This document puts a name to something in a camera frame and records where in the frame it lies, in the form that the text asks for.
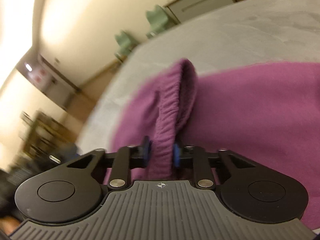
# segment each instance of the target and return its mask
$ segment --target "purple cloth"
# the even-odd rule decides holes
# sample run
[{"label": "purple cloth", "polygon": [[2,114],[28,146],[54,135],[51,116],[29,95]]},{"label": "purple cloth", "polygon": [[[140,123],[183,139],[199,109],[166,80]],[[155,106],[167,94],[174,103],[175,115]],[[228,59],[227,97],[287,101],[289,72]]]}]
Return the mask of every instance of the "purple cloth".
[{"label": "purple cloth", "polygon": [[184,59],[141,88],[112,150],[149,135],[148,168],[132,179],[170,179],[176,135],[207,151],[228,148],[301,182],[309,194],[302,222],[319,228],[319,84],[318,63],[270,62],[197,78]]}]

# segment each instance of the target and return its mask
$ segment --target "brown floor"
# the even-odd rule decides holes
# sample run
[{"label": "brown floor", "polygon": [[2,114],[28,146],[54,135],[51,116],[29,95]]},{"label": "brown floor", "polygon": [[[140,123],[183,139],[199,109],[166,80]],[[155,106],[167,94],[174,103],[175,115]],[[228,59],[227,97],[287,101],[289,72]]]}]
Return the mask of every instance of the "brown floor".
[{"label": "brown floor", "polygon": [[112,78],[119,70],[121,64],[114,61],[105,69],[90,79],[81,87],[81,92],[76,93],[70,100],[66,109],[66,117],[62,124],[69,130],[65,136],[75,142],[85,122],[97,104],[100,96],[109,85]]}]

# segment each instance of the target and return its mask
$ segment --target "chair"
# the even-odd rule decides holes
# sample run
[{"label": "chair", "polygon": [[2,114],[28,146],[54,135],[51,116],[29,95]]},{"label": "chair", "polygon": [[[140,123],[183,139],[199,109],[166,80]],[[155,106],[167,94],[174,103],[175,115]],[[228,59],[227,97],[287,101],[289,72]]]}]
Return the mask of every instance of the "chair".
[{"label": "chair", "polygon": [[129,56],[132,50],[139,44],[139,42],[124,31],[121,31],[119,35],[116,34],[115,39],[120,46],[120,49],[115,53],[115,56],[121,62],[123,62],[123,57]]},{"label": "chair", "polygon": [[153,11],[146,11],[146,17],[151,27],[151,30],[146,34],[148,39],[176,25],[160,5],[155,5]]}]

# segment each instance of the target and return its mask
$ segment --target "ribbed gray surface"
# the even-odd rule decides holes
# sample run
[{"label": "ribbed gray surface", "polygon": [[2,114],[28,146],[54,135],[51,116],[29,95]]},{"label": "ribbed gray surface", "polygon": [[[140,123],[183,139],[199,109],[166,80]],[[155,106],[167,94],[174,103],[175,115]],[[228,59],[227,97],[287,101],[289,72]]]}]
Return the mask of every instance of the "ribbed gray surface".
[{"label": "ribbed gray surface", "polygon": [[271,225],[247,221],[228,211],[210,190],[189,181],[136,181],[112,192],[92,216],[66,226],[28,221],[11,236],[17,240],[219,239],[309,240],[315,237],[298,219]]}]

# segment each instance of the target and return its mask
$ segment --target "ceiling light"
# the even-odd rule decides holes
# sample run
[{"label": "ceiling light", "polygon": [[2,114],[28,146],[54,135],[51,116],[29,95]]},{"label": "ceiling light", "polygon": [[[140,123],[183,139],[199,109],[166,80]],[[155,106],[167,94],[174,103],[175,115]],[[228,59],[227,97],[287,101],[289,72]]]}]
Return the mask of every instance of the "ceiling light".
[{"label": "ceiling light", "polygon": [[29,71],[32,71],[32,67],[29,64],[25,63],[25,66]]}]

